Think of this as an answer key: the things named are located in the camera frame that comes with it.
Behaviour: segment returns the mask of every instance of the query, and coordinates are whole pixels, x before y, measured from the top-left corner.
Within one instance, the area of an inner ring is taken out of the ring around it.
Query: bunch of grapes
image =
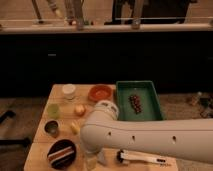
[[[142,112],[140,97],[138,95],[132,94],[131,96],[129,96],[129,101],[136,114],[139,114]]]

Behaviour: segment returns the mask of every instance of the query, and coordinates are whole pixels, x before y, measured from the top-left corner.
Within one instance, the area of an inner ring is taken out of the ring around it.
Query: clear cup
[[[44,130],[53,138],[57,138],[59,135],[58,123],[56,121],[49,121],[45,124]]]
[[[62,87],[62,93],[65,99],[72,100],[75,97],[76,87],[73,84],[65,84]]]
[[[60,116],[60,110],[58,104],[49,104],[47,106],[47,114],[52,119],[58,119]]]

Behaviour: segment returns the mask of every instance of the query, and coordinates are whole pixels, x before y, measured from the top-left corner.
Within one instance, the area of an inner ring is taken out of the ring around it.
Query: green plastic tray
[[[140,97],[142,112],[139,114],[135,114],[131,107],[129,96],[132,94]],[[116,95],[120,110],[118,120],[154,121],[164,119],[152,81],[117,81]]]

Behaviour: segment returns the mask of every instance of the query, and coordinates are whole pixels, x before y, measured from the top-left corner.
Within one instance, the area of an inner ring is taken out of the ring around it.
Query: wooden tabletop
[[[39,123],[35,138],[33,140],[31,149],[29,151],[27,160],[25,162],[25,171],[54,171],[47,161],[47,153],[51,146],[58,140],[70,139],[77,146],[77,157],[76,160],[68,171],[86,171],[83,154],[79,148],[79,139],[75,136],[71,129],[70,123],[75,121],[80,126],[84,123],[85,119],[89,116],[94,102],[88,100],[88,92],[93,85],[76,85],[75,98],[73,100],[67,100],[63,97],[61,84],[53,86],[49,99],[44,108],[41,121]],[[59,105],[60,117],[57,119],[59,124],[60,134],[57,138],[52,138],[44,131],[44,125],[47,121],[52,120],[49,118],[46,112],[46,108],[49,104],[57,103]],[[86,113],[83,117],[79,117],[74,114],[74,107],[77,104],[84,104],[86,107]],[[108,149],[104,148],[103,151],[106,156],[107,166],[103,166],[97,163],[94,171],[127,171],[127,170],[140,170],[140,171],[178,171],[176,160],[174,158],[166,157],[166,160],[170,166],[160,166],[157,164],[148,164],[142,162],[132,162],[130,165],[122,165],[115,160],[116,153],[119,149]]]

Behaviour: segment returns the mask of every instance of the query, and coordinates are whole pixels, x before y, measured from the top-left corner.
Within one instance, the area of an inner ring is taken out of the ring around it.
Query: cabinet
[[[0,94],[118,80],[152,80],[159,93],[213,91],[212,39],[211,31],[0,35]]]

